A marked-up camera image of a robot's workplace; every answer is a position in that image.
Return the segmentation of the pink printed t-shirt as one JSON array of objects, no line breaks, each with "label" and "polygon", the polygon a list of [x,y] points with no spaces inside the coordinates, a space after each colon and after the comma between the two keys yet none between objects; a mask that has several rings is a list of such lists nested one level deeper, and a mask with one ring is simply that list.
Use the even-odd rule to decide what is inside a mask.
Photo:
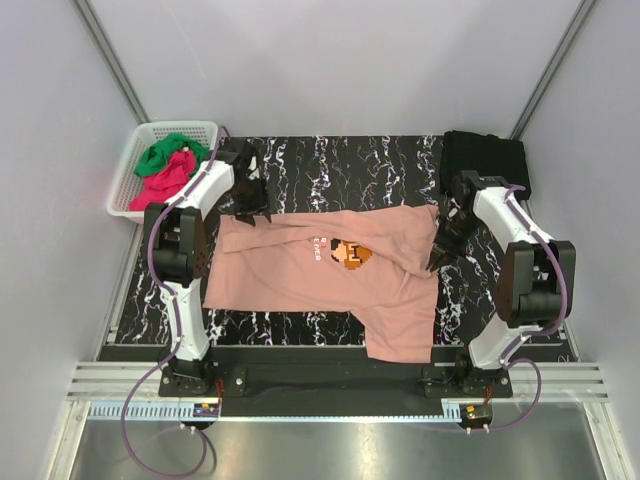
[{"label": "pink printed t-shirt", "polygon": [[439,210],[407,205],[220,219],[204,305],[213,310],[348,312],[369,357],[428,363],[438,276],[428,268]]}]

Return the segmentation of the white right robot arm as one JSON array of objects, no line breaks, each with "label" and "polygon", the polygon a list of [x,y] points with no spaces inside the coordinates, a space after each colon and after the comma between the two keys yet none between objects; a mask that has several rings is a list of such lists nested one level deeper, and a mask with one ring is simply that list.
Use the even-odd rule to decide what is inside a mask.
[{"label": "white right robot arm", "polygon": [[462,171],[449,190],[456,206],[439,219],[429,270],[461,259],[481,226],[503,251],[495,313],[457,354],[445,382],[462,395],[476,396],[499,381],[522,344],[555,333],[571,311],[575,246],[554,239],[527,215],[515,196],[520,189],[501,176]]}]

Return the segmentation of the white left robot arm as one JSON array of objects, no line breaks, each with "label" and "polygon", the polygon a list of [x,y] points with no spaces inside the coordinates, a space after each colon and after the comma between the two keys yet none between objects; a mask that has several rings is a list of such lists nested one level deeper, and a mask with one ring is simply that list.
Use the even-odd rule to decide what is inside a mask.
[{"label": "white left robot arm", "polygon": [[209,260],[205,219],[225,196],[235,219],[252,227],[258,217],[271,219],[258,151],[247,140],[210,150],[178,193],[144,211],[146,265],[171,331],[169,353],[158,362],[162,395],[203,396],[221,387],[205,332],[201,281]]}]

